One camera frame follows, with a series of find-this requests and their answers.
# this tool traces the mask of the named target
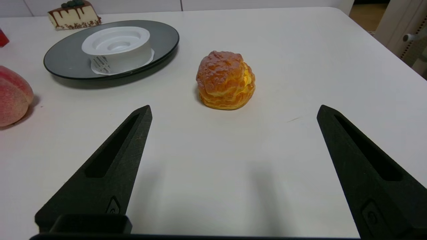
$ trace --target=round tray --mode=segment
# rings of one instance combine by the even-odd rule
[[[89,56],[82,51],[83,41],[92,33],[117,26],[138,26],[150,32],[150,44],[154,50],[153,60],[140,68],[114,75],[99,75],[91,70]],[[67,79],[114,79],[140,73],[165,60],[178,46],[179,34],[171,26],[147,20],[129,20],[106,23],[76,32],[49,49],[44,56],[44,67],[53,75]]]

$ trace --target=table surface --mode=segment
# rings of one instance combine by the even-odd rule
[[[36,97],[0,131],[0,232],[28,239],[34,214],[135,109],[153,122],[127,215],[133,233],[358,237],[316,114],[341,111],[427,185],[427,83],[333,8],[102,15],[175,27],[161,70],[105,82],[50,75],[43,56],[77,30],[47,17],[2,18],[0,65]],[[212,50],[241,53],[256,76],[249,103],[214,110],[197,100],[196,72]]]

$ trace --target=sticker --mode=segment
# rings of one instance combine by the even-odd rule
[[[111,68],[108,64],[108,60],[104,56],[94,56],[92,57],[92,65],[101,73],[110,73]]]

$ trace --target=fake peach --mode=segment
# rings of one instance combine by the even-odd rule
[[[0,66],[0,127],[20,120],[33,98],[32,89],[24,78]]]

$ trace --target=floor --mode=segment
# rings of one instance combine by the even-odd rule
[[[380,24],[381,18],[388,4],[358,4],[353,5],[350,18],[359,24],[364,30],[373,35]]]

